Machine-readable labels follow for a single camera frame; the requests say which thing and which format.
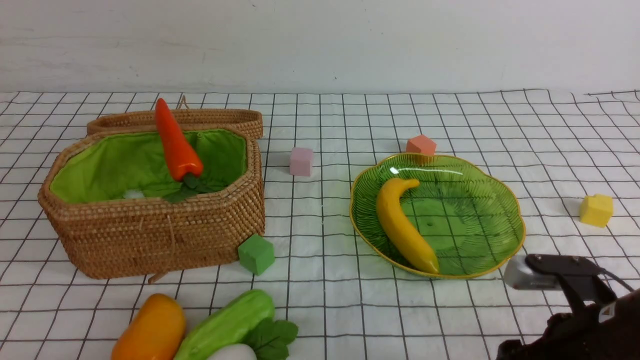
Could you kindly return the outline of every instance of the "white toy vegetable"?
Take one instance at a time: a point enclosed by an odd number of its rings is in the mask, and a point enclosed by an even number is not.
[[[125,199],[144,199],[145,198],[145,194],[140,191],[139,189],[131,189],[131,190],[127,190],[124,193],[123,198]]]
[[[233,344],[216,351],[207,360],[257,360],[257,358],[250,346]]]

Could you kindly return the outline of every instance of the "toy fruit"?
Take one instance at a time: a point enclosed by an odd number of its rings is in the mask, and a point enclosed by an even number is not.
[[[205,360],[219,349],[239,343],[261,321],[274,315],[271,297],[262,290],[249,290],[193,329],[174,360]]]
[[[233,344],[216,351],[207,360],[257,360],[257,357],[249,345]]]
[[[400,206],[400,196],[410,188],[420,185],[417,179],[393,177],[385,182],[378,193],[376,212],[389,240],[398,251],[418,270],[437,274],[438,258],[431,246],[424,241]]]
[[[111,351],[111,360],[171,360],[180,346],[187,321],[178,303],[153,294]]]

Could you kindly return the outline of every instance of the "toy carrot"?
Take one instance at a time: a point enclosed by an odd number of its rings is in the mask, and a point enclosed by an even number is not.
[[[162,139],[164,160],[173,180],[180,182],[188,173],[200,177],[204,168],[202,161],[182,134],[182,129],[162,98],[156,104],[156,127]]]

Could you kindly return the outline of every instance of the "pink cube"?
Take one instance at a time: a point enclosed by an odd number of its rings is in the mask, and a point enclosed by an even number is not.
[[[296,176],[311,176],[314,151],[306,147],[294,147],[289,160],[289,173]]]
[[[424,135],[418,135],[407,141],[406,152],[418,152],[420,154],[433,156],[436,153],[436,143]]]

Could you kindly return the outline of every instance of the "orange cube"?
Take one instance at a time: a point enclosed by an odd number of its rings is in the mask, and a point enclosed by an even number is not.
[[[420,154],[433,156],[436,153],[436,143],[424,135],[418,135],[407,141],[406,152],[418,152]]]

